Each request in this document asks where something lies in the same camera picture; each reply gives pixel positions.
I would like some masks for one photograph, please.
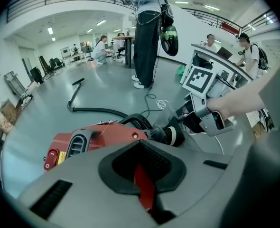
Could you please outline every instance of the desk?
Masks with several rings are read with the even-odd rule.
[[[191,71],[191,67],[192,67],[192,64],[193,64],[193,57],[195,56],[196,53],[203,54],[203,55],[209,57],[210,59],[212,59],[213,61],[216,61],[216,62],[220,63],[221,65],[225,66],[227,69],[229,69],[233,73],[227,79],[227,81],[229,83],[232,83],[232,81],[233,81],[233,79],[235,78],[236,75],[239,75],[241,77],[241,80],[246,81],[246,84],[253,80],[252,77],[250,75],[248,75],[243,69],[236,66],[234,63],[232,63],[228,59],[220,56],[219,54],[217,54],[215,52],[207,50],[204,47],[200,47],[199,45],[192,44],[192,46],[195,47],[194,53],[193,53],[193,56],[191,58],[191,61],[186,65],[186,68],[184,70],[182,79],[180,81],[181,84],[184,83],[184,80],[186,79],[186,77],[188,76],[188,74]]]
[[[125,40],[125,64],[128,68],[131,68],[131,39],[135,39],[135,36],[117,36],[114,40]]]
[[[72,58],[75,58],[75,57],[80,57],[81,60],[82,60],[82,57],[81,57],[82,55],[84,55],[84,62],[86,63],[86,53],[83,52],[83,53],[78,53],[76,55],[72,55],[70,57],[63,58],[63,60],[65,62],[65,65],[68,65],[70,63],[69,60],[72,59]]]

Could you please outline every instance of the backpack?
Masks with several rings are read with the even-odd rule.
[[[254,46],[254,45],[258,47],[258,45],[256,45],[256,44],[251,45],[251,53],[252,53],[252,46]],[[258,68],[262,69],[262,70],[266,70],[268,67],[267,64],[269,63],[267,54],[260,47],[258,47],[258,51],[259,51]]]

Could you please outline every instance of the gray floor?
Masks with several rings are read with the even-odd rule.
[[[33,100],[26,106],[16,125],[6,138],[2,153],[2,180],[4,189],[17,197],[24,188],[44,173],[43,156],[57,133],[70,133],[76,128],[96,124],[100,121],[120,120],[111,114],[72,113],[66,105],[75,86],[72,83],[84,77],[74,107],[110,108],[126,114],[146,110],[144,96],[147,89],[136,89],[131,76],[134,69],[122,68],[121,64],[108,59],[106,65],[82,64],[64,69],[61,74],[47,80],[33,92]],[[151,94],[157,99],[149,99],[151,109],[157,109],[156,100],[168,100],[178,108],[188,93],[179,83],[176,74],[178,64],[159,61],[155,84]],[[148,120],[153,124],[159,112],[152,112]],[[240,144],[253,140],[249,123],[245,116],[236,118],[233,131],[218,136],[225,154],[232,155]],[[215,138],[204,134],[194,136],[206,152],[221,153]]]

